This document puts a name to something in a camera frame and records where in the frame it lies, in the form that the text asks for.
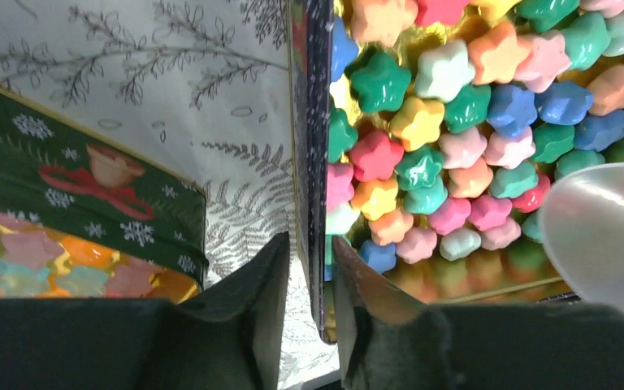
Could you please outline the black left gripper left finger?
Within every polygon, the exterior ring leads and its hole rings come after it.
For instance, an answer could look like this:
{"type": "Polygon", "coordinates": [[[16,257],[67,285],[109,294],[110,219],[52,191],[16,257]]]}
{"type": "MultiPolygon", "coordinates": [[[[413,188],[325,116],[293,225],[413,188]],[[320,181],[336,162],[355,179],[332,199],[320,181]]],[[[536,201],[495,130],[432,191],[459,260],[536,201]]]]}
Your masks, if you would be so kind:
{"type": "Polygon", "coordinates": [[[180,388],[277,388],[289,267],[290,236],[276,233],[244,266],[180,304],[198,325],[180,337],[180,388]]]}

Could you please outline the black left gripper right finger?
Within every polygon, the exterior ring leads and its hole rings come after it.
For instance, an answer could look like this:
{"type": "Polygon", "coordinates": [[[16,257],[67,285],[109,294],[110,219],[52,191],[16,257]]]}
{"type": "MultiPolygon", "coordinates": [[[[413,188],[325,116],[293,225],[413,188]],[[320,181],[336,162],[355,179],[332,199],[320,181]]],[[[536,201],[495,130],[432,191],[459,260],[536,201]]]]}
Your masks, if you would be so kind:
{"type": "Polygon", "coordinates": [[[373,270],[343,238],[332,240],[332,281],[341,383],[386,388],[410,351],[409,330],[424,304],[373,270]]]}

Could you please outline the gold tin star candies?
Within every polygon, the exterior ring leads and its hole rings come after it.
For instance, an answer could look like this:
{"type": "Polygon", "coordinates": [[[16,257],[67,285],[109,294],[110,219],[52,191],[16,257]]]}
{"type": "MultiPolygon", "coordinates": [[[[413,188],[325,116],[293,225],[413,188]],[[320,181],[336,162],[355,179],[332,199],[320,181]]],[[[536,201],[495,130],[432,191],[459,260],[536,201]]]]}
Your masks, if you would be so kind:
{"type": "Polygon", "coordinates": [[[560,301],[540,207],[624,161],[624,1],[292,1],[301,256],[321,339],[346,242],[416,299],[560,301]]]}

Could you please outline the clear plastic scoop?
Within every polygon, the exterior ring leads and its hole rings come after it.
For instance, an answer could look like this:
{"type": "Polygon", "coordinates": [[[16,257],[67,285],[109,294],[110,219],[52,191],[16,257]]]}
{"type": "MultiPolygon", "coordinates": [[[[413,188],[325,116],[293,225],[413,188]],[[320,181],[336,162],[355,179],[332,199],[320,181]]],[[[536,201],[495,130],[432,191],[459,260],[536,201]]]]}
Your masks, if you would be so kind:
{"type": "Polygon", "coordinates": [[[624,314],[624,162],[558,180],[539,211],[539,229],[545,253],[571,289],[624,314]]]}

